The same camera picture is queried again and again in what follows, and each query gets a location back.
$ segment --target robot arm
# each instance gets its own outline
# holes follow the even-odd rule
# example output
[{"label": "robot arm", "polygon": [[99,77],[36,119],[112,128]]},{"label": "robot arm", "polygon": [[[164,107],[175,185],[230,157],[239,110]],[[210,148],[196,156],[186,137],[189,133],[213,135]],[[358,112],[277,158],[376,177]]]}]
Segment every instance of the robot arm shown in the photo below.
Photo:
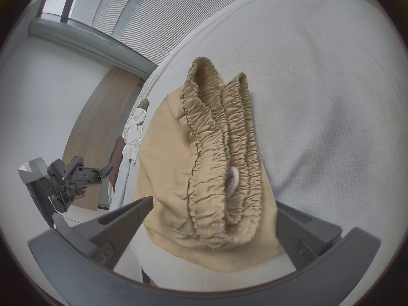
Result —
[{"label": "robot arm", "polygon": [[38,210],[54,227],[52,215],[66,212],[75,199],[84,197],[88,186],[99,185],[112,169],[112,163],[102,169],[85,168],[79,156],[67,165],[58,159],[47,167],[39,157],[20,166],[18,172]]}]

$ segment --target wooden board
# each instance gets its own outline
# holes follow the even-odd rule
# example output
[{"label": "wooden board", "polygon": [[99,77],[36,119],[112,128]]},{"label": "wooden board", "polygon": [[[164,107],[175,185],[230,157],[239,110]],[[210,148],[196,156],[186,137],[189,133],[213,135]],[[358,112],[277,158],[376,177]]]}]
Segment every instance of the wooden board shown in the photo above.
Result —
[{"label": "wooden board", "polygon": [[[103,168],[109,147],[123,110],[140,77],[113,67],[96,87],[71,131],[62,160],[68,164],[74,156],[84,158],[84,166]],[[89,187],[85,197],[73,205],[96,211],[100,186]]]}]

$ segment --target bed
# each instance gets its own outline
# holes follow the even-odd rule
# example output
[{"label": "bed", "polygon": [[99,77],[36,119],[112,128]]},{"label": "bed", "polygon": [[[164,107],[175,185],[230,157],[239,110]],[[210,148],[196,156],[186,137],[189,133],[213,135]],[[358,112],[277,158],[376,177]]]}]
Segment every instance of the bed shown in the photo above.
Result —
[{"label": "bed", "polygon": [[[147,79],[143,132],[163,98],[206,56],[221,76],[248,76],[258,151],[276,200],[381,239],[369,270],[344,300],[357,301],[385,270],[406,217],[408,59],[387,18],[364,0],[238,0],[191,32]],[[134,199],[130,165],[124,202]],[[143,230],[130,248],[163,288],[230,290],[295,270],[281,254],[245,271],[215,273],[175,258]]]}]

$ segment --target wall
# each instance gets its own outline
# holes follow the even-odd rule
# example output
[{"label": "wall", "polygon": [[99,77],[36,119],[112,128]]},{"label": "wall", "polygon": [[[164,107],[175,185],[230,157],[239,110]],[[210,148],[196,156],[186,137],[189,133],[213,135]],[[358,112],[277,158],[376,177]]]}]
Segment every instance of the wall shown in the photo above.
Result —
[{"label": "wall", "polygon": [[0,70],[0,227],[27,274],[63,301],[28,248],[48,226],[18,175],[36,157],[61,158],[87,99],[109,71],[36,38],[21,43]]}]

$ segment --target brown cloth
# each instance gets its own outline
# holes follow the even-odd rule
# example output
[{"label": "brown cloth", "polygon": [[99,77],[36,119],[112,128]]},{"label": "brown cloth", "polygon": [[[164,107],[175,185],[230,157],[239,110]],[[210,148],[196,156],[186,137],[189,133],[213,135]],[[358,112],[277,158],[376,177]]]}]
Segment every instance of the brown cloth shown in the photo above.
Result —
[{"label": "brown cloth", "polygon": [[122,162],[122,151],[125,146],[125,141],[123,137],[118,137],[115,142],[115,147],[113,148],[113,152],[110,155],[109,163],[113,163],[113,169],[110,171],[108,178],[109,182],[112,185],[113,191],[115,191],[116,180],[118,179],[119,174],[119,166]]},{"label": "brown cloth", "polygon": [[[139,161],[135,199],[153,196],[144,225],[162,249],[225,273],[282,252],[246,75],[223,85],[209,59],[194,60],[184,86],[155,111]],[[239,184],[227,200],[230,167],[238,169]]]}]

